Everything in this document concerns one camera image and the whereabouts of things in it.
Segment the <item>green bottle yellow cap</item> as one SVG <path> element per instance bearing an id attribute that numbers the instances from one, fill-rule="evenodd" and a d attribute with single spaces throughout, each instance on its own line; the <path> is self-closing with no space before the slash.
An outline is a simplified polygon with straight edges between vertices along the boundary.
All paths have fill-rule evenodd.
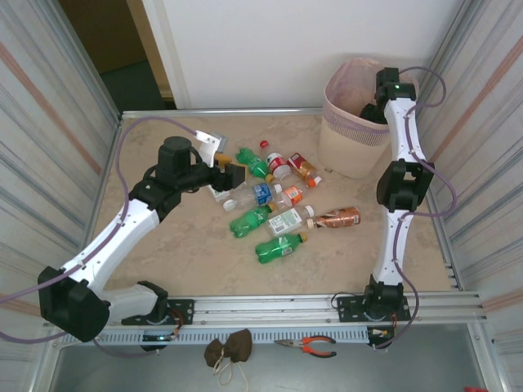
<path id="1" fill-rule="evenodd" d="M 241 148 L 235 155 L 237 161 L 245 165 L 249 172 L 256 178 L 262 179 L 267 183 L 275 180 L 275 177 L 270 173 L 269 167 L 264 160 L 256 155 L 249 148 Z"/>
<path id="2" fill-rule="evenodd" d="M 229 224 L 230 231 L 235 238 L 243 238 L 263 225 L 275 209 L 276 205 L 274 203 L 267 203 L 266 205 L 253 208 L 236 220 L 231 221 Z"/>
<path id="3" fill-rule="evenodd" d="M 258 262 L 268 264 L 275 259 L 288 256 L 308 240 L 306 233 L 284 234 L 255 247 Z"/>

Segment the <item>lime-label square bottle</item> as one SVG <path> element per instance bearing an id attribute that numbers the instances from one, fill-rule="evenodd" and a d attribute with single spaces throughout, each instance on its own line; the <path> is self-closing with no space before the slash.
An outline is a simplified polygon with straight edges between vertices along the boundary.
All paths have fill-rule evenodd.
<path id="1" fill-rule="evenodd" d="M 217 203 L 222 203 L 222 207 L 225 211 L 232 211 L 236 207 L 236 201 L 234 200 L 230 190 L 216 191 L 211 185 L 208 186 L 208 190 Z"/>

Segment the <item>blue-label bottle white cap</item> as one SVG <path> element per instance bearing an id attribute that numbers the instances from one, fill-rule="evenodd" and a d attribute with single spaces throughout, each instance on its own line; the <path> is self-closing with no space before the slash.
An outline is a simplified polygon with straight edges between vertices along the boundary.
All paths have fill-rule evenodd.
<path id="1" fill-rule="evenodd" d="M 232 199 L 236 207 L 258 207 L 270 203 L 282 192 L 280 184 L 260 183 L 258 185 L 248 185 L 235 191 Z"/>

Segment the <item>orange-label bottle orange cap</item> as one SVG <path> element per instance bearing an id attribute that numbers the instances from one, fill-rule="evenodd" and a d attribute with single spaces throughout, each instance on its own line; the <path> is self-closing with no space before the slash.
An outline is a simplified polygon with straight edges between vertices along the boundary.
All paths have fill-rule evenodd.
<path id="1" fill-rule="evenodd" d="M 281 185 L 282 190 L 277 194 L 274 204 L 280 210 L 286 207 L 293 207 L 300 203 L 321 181 L 322 178 L 316 176 L 306 181 L 295 181 L 293 184 L 283 184 Z"/>

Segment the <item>white-green-label bottle white cap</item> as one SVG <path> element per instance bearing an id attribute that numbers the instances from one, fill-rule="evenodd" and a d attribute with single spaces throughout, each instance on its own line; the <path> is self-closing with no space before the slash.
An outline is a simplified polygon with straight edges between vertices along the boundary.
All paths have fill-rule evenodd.
<path id="1" fill-rule="evenodd" d="M 273 237 L 279 237 L 284 234 L 290 234 L 300 229 L 306 224 L 309 218 L 312 218 L 315 211 L 312 206 L 306 205 L 301 207 L 292 207 L 279 215 L 270 218 L 266 222 L 269 233 Z"/>

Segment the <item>copper brown bottle beige cap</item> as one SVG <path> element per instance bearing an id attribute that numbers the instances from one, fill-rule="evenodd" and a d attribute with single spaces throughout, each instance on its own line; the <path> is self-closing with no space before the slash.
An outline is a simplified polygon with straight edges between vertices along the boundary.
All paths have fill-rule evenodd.
<path id="1" fill-rule="evenodd" d="M 308 229 L 340 229 L 358 225 L 361 222 L 360 211 L 356 207 L 346 207 L 313 216 L 306 221 Z"/>

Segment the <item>pink beige plastic bin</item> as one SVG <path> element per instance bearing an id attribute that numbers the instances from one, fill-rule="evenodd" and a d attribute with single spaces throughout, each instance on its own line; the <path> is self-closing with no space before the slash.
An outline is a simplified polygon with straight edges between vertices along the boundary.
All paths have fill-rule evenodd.
<path id="1" fill-rule="evenodd" d="M 319 158 L 327 168 L 352 179 L 366 177 L 390 147 L 388 125 L 360 116 L 375 103 L 376 74 L 384 64 L 352 58 L 333 74 L 324 89 Z"/>

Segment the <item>red label bottle white cap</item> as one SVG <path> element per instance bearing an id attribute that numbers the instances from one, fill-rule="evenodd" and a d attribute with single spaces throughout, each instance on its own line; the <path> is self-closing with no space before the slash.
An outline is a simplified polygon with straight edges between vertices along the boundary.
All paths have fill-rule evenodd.
<path id="1" fill-rule="evenodd" d="M 267 140 L 260 142 L 261 155 L 264 158 L 269 171 L 276 180 L 282 180 L 291 174 L 291 168 L 284 156 Z"/>

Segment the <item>amber juice bottle red label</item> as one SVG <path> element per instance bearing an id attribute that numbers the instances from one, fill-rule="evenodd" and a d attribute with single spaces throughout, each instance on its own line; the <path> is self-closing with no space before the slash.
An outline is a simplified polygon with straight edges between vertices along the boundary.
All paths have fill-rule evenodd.
<path id="1" fill-rule="evenodd" d="M 291 170 L 305 183 L 309 188 L 316 187 L 322 178 L 319 176 L 317 169 L 300 153 L 292 154 L 288 160 Z"/>

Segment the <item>brown wooden door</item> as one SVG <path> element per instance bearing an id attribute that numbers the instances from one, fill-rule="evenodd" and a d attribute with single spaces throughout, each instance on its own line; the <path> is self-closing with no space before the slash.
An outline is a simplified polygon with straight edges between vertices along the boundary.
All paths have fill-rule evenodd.
<path id="1" fill-rule="evenodd" d="M 98 73 L 146 60 L 127 0 L 58 0 Z"/>

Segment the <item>large brown cloth bag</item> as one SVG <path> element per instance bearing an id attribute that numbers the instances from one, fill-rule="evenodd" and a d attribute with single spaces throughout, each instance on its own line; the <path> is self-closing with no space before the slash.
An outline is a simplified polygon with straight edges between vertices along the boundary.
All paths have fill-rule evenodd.
<path id="1" fill-rule="evenodd" d="M 232 363 L 247 362 L 253 349 L 252 333 L 243 329 L 229 335 L 224 354 Z"/>

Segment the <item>small brown cloth bag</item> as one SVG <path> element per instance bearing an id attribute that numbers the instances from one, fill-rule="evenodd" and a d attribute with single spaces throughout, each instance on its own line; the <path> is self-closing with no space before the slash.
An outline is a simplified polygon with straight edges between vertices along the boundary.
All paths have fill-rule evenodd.
<path id="1" fill-rule="evenodd" d="M 214 339 L 205 348 L 203 357 L 207 366 L 214 368 L 226 357 L 226 348 L 218 339 Z"/>

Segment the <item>tan door frame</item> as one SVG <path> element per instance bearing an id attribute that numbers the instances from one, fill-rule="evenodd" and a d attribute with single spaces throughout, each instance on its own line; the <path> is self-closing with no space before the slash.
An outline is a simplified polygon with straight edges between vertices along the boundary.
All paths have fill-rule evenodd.
<path id="1" fill-rule="evenodd" d="M 165 101 L 174 104 L 174 95 L 172 94 L 159 49 L 146 15 L 144 0 L 126 0 L 126 3 L 154 75 L 154 80 L 159 88 L 159 93 Z"/>

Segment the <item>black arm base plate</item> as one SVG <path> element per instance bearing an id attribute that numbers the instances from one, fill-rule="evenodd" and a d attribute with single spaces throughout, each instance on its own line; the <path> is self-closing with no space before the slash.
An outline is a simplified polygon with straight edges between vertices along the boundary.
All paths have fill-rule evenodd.
<path id="1" fill-rule="evenodd" d="M 124 326 L 178 326 L 191 325 L 194 317 L 195 301 L 191 299 L 169 299 L 167 313 L 161 321 L 153 322 L 146 316 L 133 316 L 121 321 Z"/>
<path id="2" fill-rule="evenodd" d="M 368 310 L 366 300 L 361 296 L 339 296 L 336 298 L 337 313 L 341 323 L 358 322 L 391 322 L 394 314 L 398 321 L 409 321 L 411 318 L 409 303 L 404 296 L 398 310 Z"/>

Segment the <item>orange-handled pliers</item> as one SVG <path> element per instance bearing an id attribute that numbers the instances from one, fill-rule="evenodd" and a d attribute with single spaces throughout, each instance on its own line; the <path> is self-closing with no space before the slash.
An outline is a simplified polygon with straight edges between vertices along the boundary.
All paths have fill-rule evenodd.
<path id="1" fill-rule="evenodd" d="M 297 340 L 296 339 L 282 339 L 282 340 L 275 341 L 275 343 L 277 345 L 282 345 L 282 346 L 291 347 L 291 348 L 298 348 L 303 353 L 309 354 L 311 356 L 314 356 L 314 357 L 320 358 L 320 359 L 330 359 L 337 355 L 337 353 L 335 351 L 322 352 L 322 351 L 315 350 L 314 348 L 311 348 L 310 344 L 316 343 L 316 342 L 324 342 L 324 343 L 329 343 L 329 344 L 336 343 L 336 341 L 333 338 L 328 337 L 328 336 L 308 336 L 308 337 L 303 337 L 302 339 L 297 339 Z"/>

